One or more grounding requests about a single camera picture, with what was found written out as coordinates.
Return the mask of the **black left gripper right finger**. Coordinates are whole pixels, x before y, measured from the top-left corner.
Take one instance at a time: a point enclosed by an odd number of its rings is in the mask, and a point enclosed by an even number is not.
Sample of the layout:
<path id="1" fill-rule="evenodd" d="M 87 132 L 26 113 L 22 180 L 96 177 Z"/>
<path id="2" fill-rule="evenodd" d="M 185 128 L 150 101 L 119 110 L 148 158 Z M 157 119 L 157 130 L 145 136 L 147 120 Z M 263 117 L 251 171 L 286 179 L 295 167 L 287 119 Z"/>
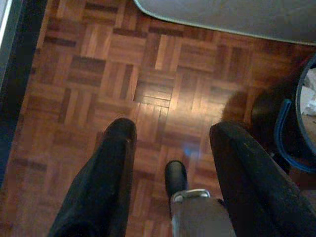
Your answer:
<path id="1" fill-rule="evenodd" d="M 264 148 L 238 123 L 209 132 L 216 172 L 238 237 L 313 237 L 316 210 Z"/>

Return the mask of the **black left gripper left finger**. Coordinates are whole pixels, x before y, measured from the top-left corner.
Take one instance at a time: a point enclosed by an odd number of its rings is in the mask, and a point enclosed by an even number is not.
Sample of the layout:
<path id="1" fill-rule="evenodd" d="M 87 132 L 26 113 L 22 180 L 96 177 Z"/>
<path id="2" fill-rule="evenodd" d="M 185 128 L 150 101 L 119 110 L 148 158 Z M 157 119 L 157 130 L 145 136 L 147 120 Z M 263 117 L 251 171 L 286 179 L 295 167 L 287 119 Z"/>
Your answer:
<path id="1" fill-rule="evenodd" d="M 48 236 L 125 236 L 136 141 L 136 125 L 130 119 L 118 118 L 107 127 L 72 181 Z"/>

